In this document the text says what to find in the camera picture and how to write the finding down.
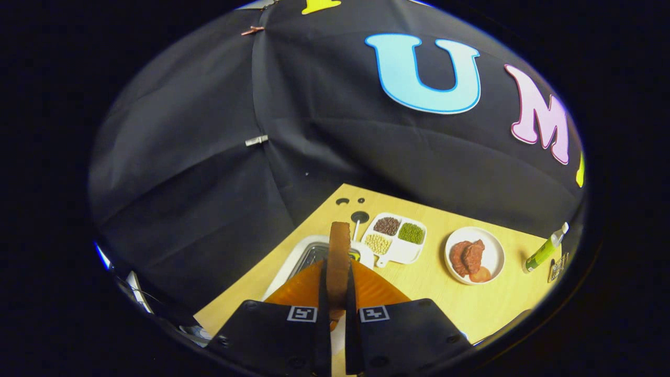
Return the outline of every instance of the white beans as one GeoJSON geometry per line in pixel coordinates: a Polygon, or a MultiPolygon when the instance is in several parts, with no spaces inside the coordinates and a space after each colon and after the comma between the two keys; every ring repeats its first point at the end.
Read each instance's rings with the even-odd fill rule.
{"type": "Polygon", "coordinates": [[[365,237],[365,244],[370,247],[373,253],[384,255],[389,251],[391,240],[386,239],[379,234],[368,234],[368,236],[365,237]]]}

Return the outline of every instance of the letter m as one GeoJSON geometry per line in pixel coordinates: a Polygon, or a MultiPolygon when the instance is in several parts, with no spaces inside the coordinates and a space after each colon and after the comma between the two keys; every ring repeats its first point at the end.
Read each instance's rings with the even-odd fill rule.
{"type": "Polygon", "coordinates": [[[509,64],[505,65],[505,70],[517,81],[521,103],[519,121],[512,124],[512,134],[522,142],[537,143],[537,132],[535,132],[535,119],[537,118],[542,148],[547,149],[549,143],[555,140],[551,145],[551,155],[563,165],[567,165],[568,135],[565,107],[558,98],[549,95],[549,107],[547,108],[533,79],[509,64]]]}

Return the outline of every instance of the blue letter u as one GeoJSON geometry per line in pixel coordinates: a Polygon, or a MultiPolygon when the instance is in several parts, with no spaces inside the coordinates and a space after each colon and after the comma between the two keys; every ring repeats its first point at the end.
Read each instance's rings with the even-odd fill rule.
{"type": "Polygon", "coordinates": [[[479,51],[450,40],[436,40],[452,57],[456,84],[446,91],[425,86],[419,78],[414,47],[421,40],[407,34],[375,34],[365,39],[377,52],[379,80],[390,98],[412,109],[438,114],[457,114],[473,108],[481,94],[474,59],[479,51]]]}

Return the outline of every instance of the yellow letter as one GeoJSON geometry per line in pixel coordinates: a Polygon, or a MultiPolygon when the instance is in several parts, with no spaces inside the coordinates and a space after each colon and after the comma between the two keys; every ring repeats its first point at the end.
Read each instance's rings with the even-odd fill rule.
{"type": "Polygon", "coordinates": [[[307,7],[302,10],[302,14],[313,13],[321,9],[336,7],[342,4],[341,1],[333,0],[307,0],[307,7]]]}
{"type": "Polygon", "coordinates": [[[580,168],[577,169],[577,176],[576,176],[577,184],[582,187],[584,185],[584,154],[582,153],[582,157],[580,158],[580,168]]]}

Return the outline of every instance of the green bottle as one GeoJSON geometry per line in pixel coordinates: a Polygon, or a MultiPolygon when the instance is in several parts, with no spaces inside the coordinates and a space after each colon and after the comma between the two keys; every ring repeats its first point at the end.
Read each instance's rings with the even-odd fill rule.
{"type": "Polygon", "coordinates": [[[530,258],[526,259],[526,262],[523,264],[523,272],[529,273],[536,269],[542,262],[544,262],[553,252],[558,248],[563,241],[563,236],[567,233],[567,230],[570,227],[567,226],[567,223],[563,223],[563,227],[551,234],[551,237],[533,254],[530,258]]]}

